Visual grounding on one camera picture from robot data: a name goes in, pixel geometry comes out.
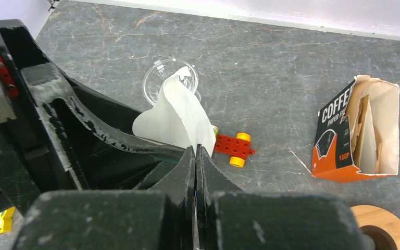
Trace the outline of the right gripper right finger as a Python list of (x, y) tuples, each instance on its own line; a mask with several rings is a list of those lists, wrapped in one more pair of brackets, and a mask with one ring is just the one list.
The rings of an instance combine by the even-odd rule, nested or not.
[(196, 149), (201, 249), (364, 249), (350, 207), (328, 193), (244, 192)]

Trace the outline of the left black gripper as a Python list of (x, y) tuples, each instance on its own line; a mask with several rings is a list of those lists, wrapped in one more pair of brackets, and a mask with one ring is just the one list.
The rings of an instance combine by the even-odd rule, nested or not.
[(58, 111), (37, 104), (21, 74), (48, 62), (21, 20), (0, 20), (0, 210), (26, 212), (41, 193), (83, 188), (82, 171), (60, 159), (44, 123)]

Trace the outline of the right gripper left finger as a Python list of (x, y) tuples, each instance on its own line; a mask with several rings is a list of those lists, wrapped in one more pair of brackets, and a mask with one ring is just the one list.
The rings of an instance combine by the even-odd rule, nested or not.
[(192, 147), (148, 190), (53, 191), (29, 209), (14, 249), (193, 249)]

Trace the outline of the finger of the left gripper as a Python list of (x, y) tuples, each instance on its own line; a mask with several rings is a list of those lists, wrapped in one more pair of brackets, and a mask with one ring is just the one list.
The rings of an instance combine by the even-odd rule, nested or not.
[(52, 143), (53, 151), (77, 190), (86, 190), (89, 186), (82, 170), (74, 169), (79, 167), (79, 163), (71, 151), (72, 147), (67, 141), (68, 136), (59, 120), (58, 111), (52, 106), (57, 99), (65, 103), (66, 109), (80, 125), (110, 147), (127, 153), (163, 155), (174, 159), (179, 159), (184, 153), (182, 148), (127, 134), (104, 122), (80, 101), (71, 84), (53, 63), (23, 68), (20, 72), (34, 100), (39, 120)]

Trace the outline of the white paper coffee filter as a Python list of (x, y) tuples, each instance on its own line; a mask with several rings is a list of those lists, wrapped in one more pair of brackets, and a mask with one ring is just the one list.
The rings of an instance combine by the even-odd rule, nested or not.
[(187, 148), (200, 144), (211, 155), (216, 136), (197, 97), (181, 82), (190, 76), (188, 67), (177, 70), (162, 84), (153, 108), (133, 122), (133, 134), (154, 141)]

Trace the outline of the orange coffee filter box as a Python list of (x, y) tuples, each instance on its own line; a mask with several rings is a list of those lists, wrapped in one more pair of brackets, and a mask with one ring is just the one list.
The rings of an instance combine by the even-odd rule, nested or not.
[(339, 183), (399, 172), (398, 84), (357, 75), (318, 112), (311, 175)]

